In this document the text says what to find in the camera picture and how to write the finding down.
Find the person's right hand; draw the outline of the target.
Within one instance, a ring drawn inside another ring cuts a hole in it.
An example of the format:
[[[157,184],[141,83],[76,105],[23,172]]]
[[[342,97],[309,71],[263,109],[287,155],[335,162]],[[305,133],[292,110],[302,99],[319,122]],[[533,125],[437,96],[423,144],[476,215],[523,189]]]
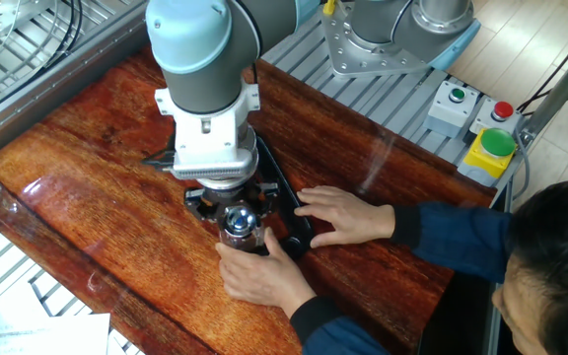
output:
[[[295,209],[296,215],[315,217],[333,227],[332,232],[313,237],[313,249],[390,239],[395,231],[391,205],[374,206],[334,186],[303,188],[297,195],[304,206]]]

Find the person's left hand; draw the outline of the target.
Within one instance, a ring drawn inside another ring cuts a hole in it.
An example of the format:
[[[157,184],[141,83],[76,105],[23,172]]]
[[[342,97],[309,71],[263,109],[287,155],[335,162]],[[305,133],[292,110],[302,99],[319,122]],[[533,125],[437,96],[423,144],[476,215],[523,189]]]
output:
[[[233,299],[280,308],[290,319],[317,293],[280,246],[271,228],[264,232],[264,243],[269,252],[266,256],[222,243],[215,246],[221,257],[219,271],[224,289]]]

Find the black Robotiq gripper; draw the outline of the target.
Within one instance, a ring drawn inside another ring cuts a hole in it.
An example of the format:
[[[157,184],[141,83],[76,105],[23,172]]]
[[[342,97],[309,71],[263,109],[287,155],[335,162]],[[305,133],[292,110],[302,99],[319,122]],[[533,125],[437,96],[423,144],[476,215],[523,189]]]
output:
[[[204,188],[189,188],[184,193],[184,206],[199,220],[218,223],[223,214],[222,206],[246,203],[254,208],[257,216],[271,214],[279,196],[277,182],[204,179]]]

